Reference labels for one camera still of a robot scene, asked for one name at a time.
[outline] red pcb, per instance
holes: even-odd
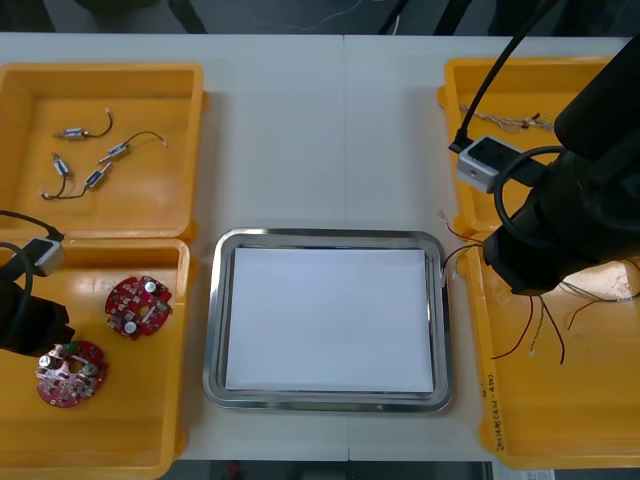
[[[110,314],[107,323],[117,333],[131,340],[153,335],[169,318],[171,292],[147,275],[130,277],[111,291],[104,307]]]
[[[38,361],[38,393],[52,407],[76,407],[96,394],[108,370],[104,353],[93,343],[55,345]]]

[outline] white paper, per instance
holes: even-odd
[[[239,248],[226,388],[432,392],[421,250]]]

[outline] table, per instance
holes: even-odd
[[[185,346],[184,459],[491,461],[464,282],[451,282],[456,392],[435,416],[232,411],[202,390],[217,238],[235,227],[424,230],[459,245],[436,89],[445,62],[495,56],[503,38],[0,34],[0,63],[197,62],[203,121]],[[520,56],[610,55],[622,39],[527,39]]]

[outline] yellow tray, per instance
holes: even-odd
[[[500,70],[484,95],[477,112],[498,117],[523,119],[540,113],[553,123],[567,104],[597,75],[609,58],[513,58]],[[445,67],[445,85],[438,90],[438,103],[444,108],[449,141],[460,127],[459,105],[470,105],[495,58],[456,58]],[[558,145],[555,135],[540,128],[518,133],[501,130],[495,123],[474,117],[469,137],[492,135],[521,150],[542,145]],[[456,226],[466,234],[490,232],[499,225],[493,196],[474,189],[456,175],[458,157],[451,153],[452,178],[458,200]],[[543,163],[553,156],[536,157]],[[516,182],[505,188],[505,205],[513,212],[522,205],[528,189]]]
[[[9,64],[0,70],[0,205],[41,218],[69,238],[194,237],[193,194],[203,99],[203,72],[194,64]],[[70,127],[101,132],[111,109],[113,129],[102,138],[69,141],[53,133]],[[142,130],[132,151],[116,160],[95,190],[74,200],[43,200],[61,177],[51,152],[73,174],[68,194],[111,147]],[[0,218],[0,237],[37,227]]]
[[[560,288],[544,295],[566,344],[548,318],[529,349],[539,319],[534,299],[509,287],[472,249],[459,262],[468,285],[478,376],[483,397],[479,427],[483,446],[516,469],[640,466],[640,307],[637,302],[594,304],[567,326],[587,300]],[[640,288],[640,273],[627,262],[609,263],[567,279],[585,290],[626,298]]]
[[[0,478],[157,478],[185,445],[178,416],[189,249],[170,239],[82,239],[65,250],[62,268],[36,277],[33,293],[66,305],[74,339],[104,350],[109,375],[94,398],[52,408],[36,392],[37,359],[0,351]],[[8,258],[0,251],[0,263]],[[173,312],[155,335],[133,342],[107,326],[104,304],[118,282],[143,274],[169,287]]]

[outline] stainless steel tray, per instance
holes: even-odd
[[[225,388],[236,248],[352,248],[422,250],[431,342],[433,392],[319,392],[227,390]],[[358,412],[435,412],[453,392],[446,281],[439,242],[424,232],[378,230],[236,229],[216,246],[211,274],[209,325],[203,383],[207,397],[222,407]]]

